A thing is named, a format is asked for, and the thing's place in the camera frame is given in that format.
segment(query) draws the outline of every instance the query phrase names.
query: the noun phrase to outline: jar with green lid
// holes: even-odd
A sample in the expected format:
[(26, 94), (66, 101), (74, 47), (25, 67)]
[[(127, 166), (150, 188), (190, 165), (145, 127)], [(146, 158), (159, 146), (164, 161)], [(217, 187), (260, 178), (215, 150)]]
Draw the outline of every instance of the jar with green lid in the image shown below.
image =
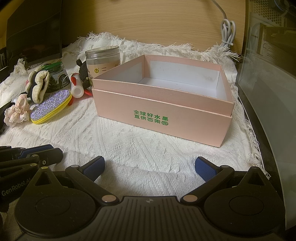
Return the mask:
[(56, 62), (42, 66), (42, 70), (47, 70), (50, 74), (46, 94), (62, 89), (71, 89), (70, 79), (63, 62)]
[(85, 56), (91, 86), (93, 86), (92, 79), (120, 65), (119, 46), (91, 49), (85, 52)]

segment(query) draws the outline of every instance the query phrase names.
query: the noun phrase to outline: pink box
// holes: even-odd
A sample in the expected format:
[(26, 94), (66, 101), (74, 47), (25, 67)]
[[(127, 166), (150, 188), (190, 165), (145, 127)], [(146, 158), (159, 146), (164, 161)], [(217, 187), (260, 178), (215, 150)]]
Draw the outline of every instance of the pink box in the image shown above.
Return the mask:
[(99, 116), (220, 147), (234, 107), (222, 67), (142, 55), (93, 79)]

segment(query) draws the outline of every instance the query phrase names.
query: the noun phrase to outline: white cylinder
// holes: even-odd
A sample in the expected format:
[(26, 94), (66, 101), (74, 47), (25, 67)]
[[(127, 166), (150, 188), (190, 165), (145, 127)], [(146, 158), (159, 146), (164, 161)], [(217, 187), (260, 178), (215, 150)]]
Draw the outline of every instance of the white cylinder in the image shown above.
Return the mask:
[(73, 77), (76, 78), (76, 85), (74, 85), (71, 81), (71, 94), (74, 98), (80, 98), (84, 94), (84, 89), (82, 86), (82, 81), (80, 80), (79, 75), (75, 74)]

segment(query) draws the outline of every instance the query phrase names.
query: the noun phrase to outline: glitter case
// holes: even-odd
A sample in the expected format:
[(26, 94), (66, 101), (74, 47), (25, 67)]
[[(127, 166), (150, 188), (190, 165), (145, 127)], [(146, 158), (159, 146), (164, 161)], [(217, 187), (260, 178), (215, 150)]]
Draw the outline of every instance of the glitter case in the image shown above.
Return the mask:
[(60, 90), (44, 98), (37, 104), (30, 115), (35, 124), (41, 124), (63, 110), (72, 99), (70, 90)]

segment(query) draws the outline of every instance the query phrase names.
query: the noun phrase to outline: purple glitter surface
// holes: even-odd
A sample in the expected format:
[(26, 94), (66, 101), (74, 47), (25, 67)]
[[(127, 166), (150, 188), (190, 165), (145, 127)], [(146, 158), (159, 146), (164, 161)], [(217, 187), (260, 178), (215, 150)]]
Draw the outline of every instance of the purple glitter surface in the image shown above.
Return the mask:
[(61, 105), (71, 94), (70, 90), (60, 90), (44, 98), (41, 104), (36, 104), (31, 113), (31, 119), (37, 121)]

